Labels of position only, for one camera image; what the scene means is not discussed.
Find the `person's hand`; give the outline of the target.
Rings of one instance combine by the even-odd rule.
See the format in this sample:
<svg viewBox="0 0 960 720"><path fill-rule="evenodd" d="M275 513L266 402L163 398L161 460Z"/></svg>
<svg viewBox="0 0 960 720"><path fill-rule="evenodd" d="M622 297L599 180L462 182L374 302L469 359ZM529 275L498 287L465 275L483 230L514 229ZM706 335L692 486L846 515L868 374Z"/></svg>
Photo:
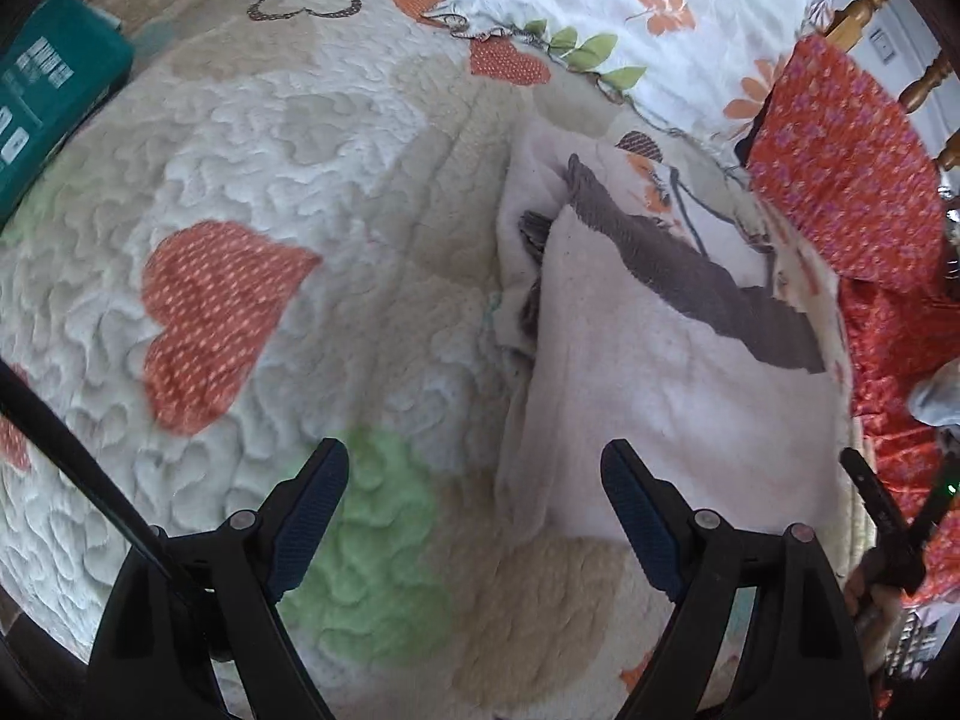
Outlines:
<svg viewBox="0 0 960 720"><path fill-rule="evenodd" d="M854 632L867 676L877 673L884 665L890 635L903 611L901 590L877 580L880 564L882 553L872 548L861 557L843 585L844 605L854 619Z"/></svg>

